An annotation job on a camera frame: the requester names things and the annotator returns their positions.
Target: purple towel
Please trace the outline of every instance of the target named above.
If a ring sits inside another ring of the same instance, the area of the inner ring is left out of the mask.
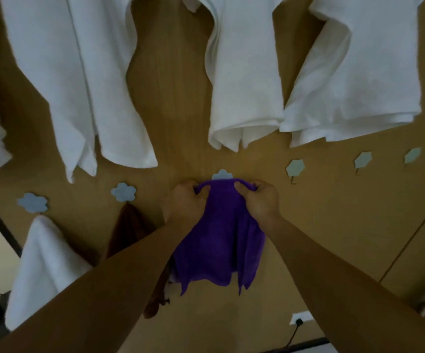
[[[237,181],[256,190],[240,179],[207,181],[195,188],[198,193],[211,186],[203,217],[173,253],[173,270],[181,282],[182,295],[196,280],[227,286],[236,271],[240,294],[242,286],[248,289],[255,277],[265,235],[234,188]]]

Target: forearm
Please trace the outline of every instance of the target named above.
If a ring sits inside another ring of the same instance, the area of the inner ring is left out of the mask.
[[[190,230],[168,224],[103,262],[11,333],[0,352],[115,353]]]
[[[260,226],[340,353],[425,352],[425,321],[397,297],[283,218]]]

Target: person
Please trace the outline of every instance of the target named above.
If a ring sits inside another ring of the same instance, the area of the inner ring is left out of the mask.
[[[425,353],[425,320],[279,212],[278,191],[236,190],[282,256],[307,307],[339,353]],[[176,246],[204,213],[209,186],[177,185],[165,225],[86,273],[0,342],[0,353],[115,353],[144,310]]]

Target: white power outlet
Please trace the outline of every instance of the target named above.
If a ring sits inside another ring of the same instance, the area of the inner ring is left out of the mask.
[[[296,321],[298,319],[301,319],[303,322],[306,322],[306,321],[314,320],[314,317],[312,316],[312,314],[309,311],[299,312],[298,314],[292,315],[291,322],[289,322],[289,324],[290,325],[296,324]]]

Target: brown towel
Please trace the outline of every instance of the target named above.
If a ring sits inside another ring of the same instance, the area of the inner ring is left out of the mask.
[[[116,225],[111,234],[106,258],[109,258],[121,250],[126,249],[139,240],[144,239],[150,233],[154,232],[155,227],[139,212],[139,210],[130,203],[126,203],[119,214]],[[170,272],[168,266],[165,267],[160,278],[157,281],[154,292],[144,311],[145,318],[152,318],[158,312],[158,307],[161,304],[165,305],[170,300],[165,300],[163,290],[167,284]]]

